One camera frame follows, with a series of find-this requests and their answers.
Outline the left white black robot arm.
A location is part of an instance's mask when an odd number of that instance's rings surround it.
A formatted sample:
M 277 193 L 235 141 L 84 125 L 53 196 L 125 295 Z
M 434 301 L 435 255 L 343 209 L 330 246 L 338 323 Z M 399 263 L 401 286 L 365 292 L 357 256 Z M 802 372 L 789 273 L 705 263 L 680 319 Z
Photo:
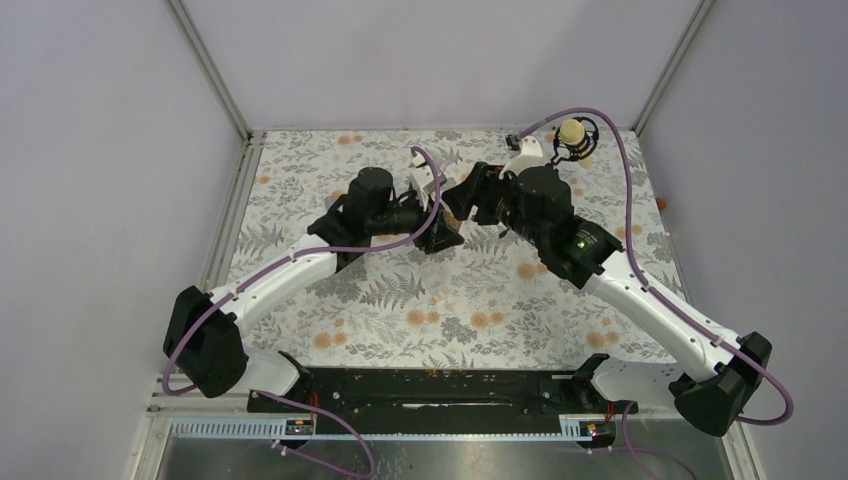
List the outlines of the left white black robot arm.
M 375 251 L 377 236 L 397 235 L 400 245 L 424 250 L 459 244 L 458 233 L 445 224 L 440 198 L 454 184 L 421 165 L 410 173 L 407 190 L 397 193 L 387 170 L 360 170 L 285 253 L 208 292 L 191 286 L 178 295 L 163 345 L 165 371 L 181 370 L 188 388 L 207 398 L 244 388 L 271 393 L 285 410 L 301 409 L 311 388 L 305 370 L 284 352 L 249 347 L 253 326 L 294 294 Z

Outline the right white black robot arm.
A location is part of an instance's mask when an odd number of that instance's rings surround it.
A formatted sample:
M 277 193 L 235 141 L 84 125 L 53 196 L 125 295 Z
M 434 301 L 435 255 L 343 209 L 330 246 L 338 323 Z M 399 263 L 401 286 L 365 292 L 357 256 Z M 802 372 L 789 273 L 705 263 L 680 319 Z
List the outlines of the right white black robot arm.
M 516 233 L 550 273 L 614 307 L 671 356 L 665 365 L 604 356 L 586 361 L 586 377 L 573 386 L 583 410 L 597 412 L 610 401 L 673 409 L 716 437 L 740 419 L 763 380 L 771 343 L 720 326 L 632 263 L 614 235 L 576 214 L 571 188 L 553 168 L 514 174 L 478 162 L 441 199 L 458 220 Z

